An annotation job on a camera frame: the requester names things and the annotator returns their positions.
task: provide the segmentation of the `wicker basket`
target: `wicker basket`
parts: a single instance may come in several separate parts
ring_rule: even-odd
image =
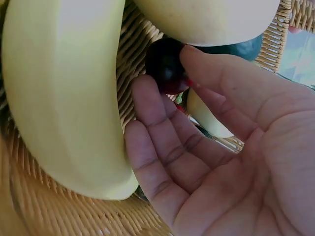
[[[290,25],[315,34],[315,4],[307,0],[292,0]]]
[[[1,3],[4,12],[5,4]],[[299,12],[293,0],[295,16]],[[282,58],[291,14],[291,0],[282,0],[266,30],[257,62],[276,72]],[[314,30],[311,20],[294,20]],[[133,2],[127,1],[117,55],[117,96],[122,127],[134,119],[130,81],[144,72],[146,48],[162,38]],[[0,235],[3,236],[167,236],[171,235],[152,207],[135,195],[125,201],[100,201],[77,195],[47,176],[27,151],[10,118],[3,87],[0,90]],[[221,140],[235,150],[237,139]]]

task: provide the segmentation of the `banana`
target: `banana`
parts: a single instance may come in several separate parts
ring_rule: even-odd
[[[2,38],[4,87],[30,153],[61,185],[123,200],[138,182],[116,96],[125,0],[11,0]]]

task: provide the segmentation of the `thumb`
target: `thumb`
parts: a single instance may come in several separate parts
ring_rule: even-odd
[[[264,131],[286,114],[315,109],[312,90],[239,57],[185,46],[180,59],[193,82],[225,96]]]

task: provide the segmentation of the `dark cherry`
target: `dark cherry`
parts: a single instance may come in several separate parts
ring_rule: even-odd
[[[154,78],[161,93],[179,94],[191,85],[179,58],[184,46],[165,37],[152,43],[147,50],[146,74]]]

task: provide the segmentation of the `hand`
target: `hand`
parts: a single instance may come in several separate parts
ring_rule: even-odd
[[[157,213],[179,236],[314,236],[315,93],[234,56],[186,46],[181,61],[245,146],[207,139],[152,78],[137,78],[126,148]]]

